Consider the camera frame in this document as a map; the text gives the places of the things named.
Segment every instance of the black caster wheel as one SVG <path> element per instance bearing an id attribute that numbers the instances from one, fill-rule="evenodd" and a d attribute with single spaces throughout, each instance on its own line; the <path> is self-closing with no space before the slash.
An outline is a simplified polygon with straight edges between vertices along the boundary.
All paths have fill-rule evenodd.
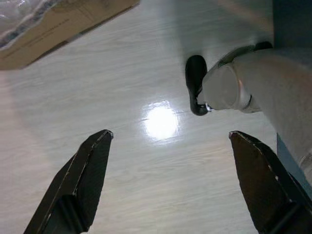
<path id="1" fill-rule="evenodd" d="M 205 104 L 198 104 L 197 97 L 202 90 L 202 81 L 207 74 L 205 59 L 200 55 L 191 56 L 185 66 L 186 86 L 190 95 L 191 111 L 197 116 L 208 113 Z"/>

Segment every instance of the cardboard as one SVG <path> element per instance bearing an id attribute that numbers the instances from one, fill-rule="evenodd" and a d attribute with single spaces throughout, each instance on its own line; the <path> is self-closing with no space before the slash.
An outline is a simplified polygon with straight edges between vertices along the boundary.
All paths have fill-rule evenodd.
<path id="1" fill-rule="evenodd" d="M 64 0 L 47 12 L 39 25 L 28 30 L 11 47 L 0 51 L 0 70 L 25 67 L 94 28 L 139 0 Z"/>

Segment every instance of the wooden floor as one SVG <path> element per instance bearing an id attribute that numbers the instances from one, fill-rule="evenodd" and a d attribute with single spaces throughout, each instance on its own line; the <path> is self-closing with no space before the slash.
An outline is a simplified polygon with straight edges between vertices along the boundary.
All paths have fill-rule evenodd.
<path id="1" fill-rule="evenodd" d="M 0 73 L 0 230 L 22 233 L 55 173 L 92 133 L 115 134 L 90 233 L 257 233 L 228 132 L 275 147 L 262 113 L 194 116 L 188 56 L 211 67 L 272 40 L 271 0 L 142 0 L 20 71 Z"/>

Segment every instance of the laminate floor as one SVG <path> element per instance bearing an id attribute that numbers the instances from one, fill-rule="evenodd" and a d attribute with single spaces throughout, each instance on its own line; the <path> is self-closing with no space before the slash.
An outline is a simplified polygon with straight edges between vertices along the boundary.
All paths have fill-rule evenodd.
<path id="1" fill-rule="evenodd" d="M 55 173 L 92 133 L 115 134 L 90 233 L 257 233 L 228 132 L 275 148 L 262 113 L 194 116 L 188 56 L 211 67 L 272 40 L 270 0 L 142 0 L 65 47 L 0 73 L 0 230 L 22 233 Z"/>

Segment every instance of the cardboard box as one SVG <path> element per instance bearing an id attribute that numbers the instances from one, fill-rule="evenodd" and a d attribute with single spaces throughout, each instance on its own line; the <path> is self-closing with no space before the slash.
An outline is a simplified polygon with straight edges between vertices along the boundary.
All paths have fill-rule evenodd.
<path id="1" fill-rule="evenodd" d="M 39 25 L 0 51 L 0 70 L 22 68 L 138 3 L 139 0 L 64 0 L 50 9 Z"/>

